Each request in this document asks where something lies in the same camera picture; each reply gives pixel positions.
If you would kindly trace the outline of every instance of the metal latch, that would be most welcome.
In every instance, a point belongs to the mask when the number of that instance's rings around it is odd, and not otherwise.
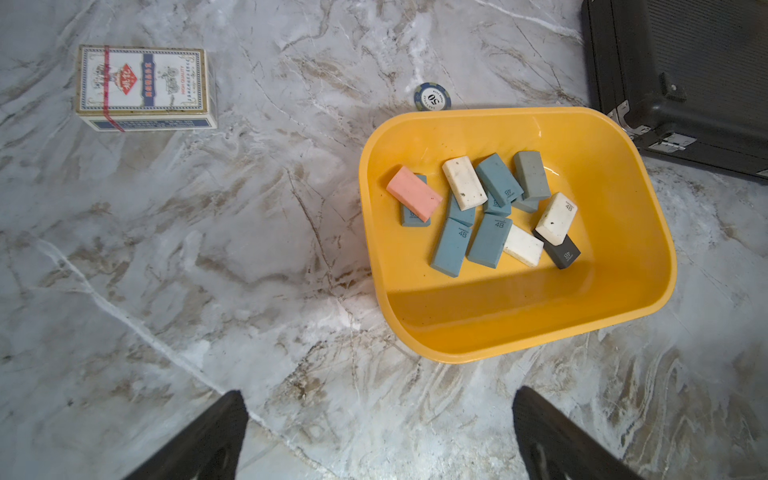
[[[696,141],[693,137],[681,134],[669,134],[666,138],[651,145],[651,150],[672,154],[676,151],[685,150],[685,147]]]
[[[629,138],[633,139],[638,135],[645,135],[650,131],[650,127],[647,125],[641,125],[637,128],[632,128],[627,125],[624,120],[624,116],[629,113],[629,100],[622,101],[616,108],[608,112],[608,117],[619,124],[619,127],[623,128]]]

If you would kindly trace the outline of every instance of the eraser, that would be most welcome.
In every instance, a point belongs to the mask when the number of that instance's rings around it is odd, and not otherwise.
[[[480,162],[475,171],[485,188],[501,205],[510,204],[523,194],[523,187],[515,180],[498,154],[493,154]]]
[[[489,191],[485,191],[485,195],[488,197],[488,201],[482,205],[482,211],[487,215],[499,215],[500,217],[509,217],[512,215],[512,205],[506,204],[500,205],[496,197]]]
[[[442,202],[442,197],[414,175],[408,167],[398,170],[389,181],[386,190],[425,222]]]
[[[512,220],[497,215],[484,215],[467,260],[496,268],[502,258]]]
[[[451,190],[456,196],[458,207],[462,211],[483,205],[488,199],[469,157],[459,157],[446,161],[442,165],[442,171],[448,178]]]
[[[427,183],[427,176],[426,175],[419,175],[415,174],[422,182]],[[412,211],[408,210],[408,207],[406,207],[403,204],[400,204],[400,210],[402,211],[402,225],[404,227],[429,227],[429,225],[432,224],[432,219],[422,221],[419,217],[416,216]]]
[[[545,252],[552,259],[552,263],[560,270],[570,267],[578,256],[581,255],[581,252],[568,235],[565,236],[565,240],[560,245],[552,245],[539,232],[534,231],[533,234],[544,242]]]
[[[557,192],[549,201],[547,210],[541,215],[536,231],[552,245],[560,245],[571,228],[577,210],[576,204]]]
[[[515,173],[523,187],[523,200],[541,201],[551,197],[547,172],[541,162],[541,154],[537,151],[520,151],[515,154]]]
[[[453,220],[456,220],[457,222],[462,223],[467,227],[471,227],[475,224],[475,209],[470,208],[462,211],[462,209],[458,206],[456,197],[454,196],[453,192],[451,192],[451,200],[449,200],[448,203],[448,218],[452,218]]]
[[[462,269],[464,255],[467,253],[469,237],[471,236],[472,230],[469,227],[452,218],[446,218],[440,243],[438,243],[435,256],[429,266],[445,275],[456,278]]]
[[[518,197],[517,200],[512,202],[512,208],[523,210],[529,214],[535,214],[538,212],[538,200],[523,200],[523,197]]]
[[[541,252],[544,251],[544,242],[521,229],[512,225],[504,242],[504,253],[512,255],[528,266],[537,266],[541,260]]]

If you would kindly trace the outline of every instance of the pink eraser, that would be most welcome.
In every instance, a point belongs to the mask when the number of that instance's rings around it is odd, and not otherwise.
[[[432,216],[432,212],[442,202],[437,192],[429,188],[413,174],[408,167],[401,168],[386,186],[400,203],[408,207],[422,222],[426,222]]]

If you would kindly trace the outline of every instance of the black suitcase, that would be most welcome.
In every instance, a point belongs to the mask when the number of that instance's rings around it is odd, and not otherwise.
[[[768,180],[768,2],[584,0],[592,108],[642,154]]]

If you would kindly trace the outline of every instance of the yellow tub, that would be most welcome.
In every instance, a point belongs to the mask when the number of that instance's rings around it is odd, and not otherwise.
[[[400,225],[385,190],[401,165],[427,176],[446,199],[441,165],[498,153],[510,164],[540,151],[549,185],[579,207],[569,235],[581,256],[558,270],[546,253],[535,268],[502,254],[498,268],[465,260],[451,278],[430,268],[447,211],[426,228]],[[677,260],[667,222],[627,135],[588,108],[503,108],[399,115],[376,129],[360,159],[360,196],[376,297],[389,326],[419,355],[463,363],[589,332],[658,311],[670,298]],[[531,232],[536,214],[513,209]],[[475,230],[482,218],[478,207]]]

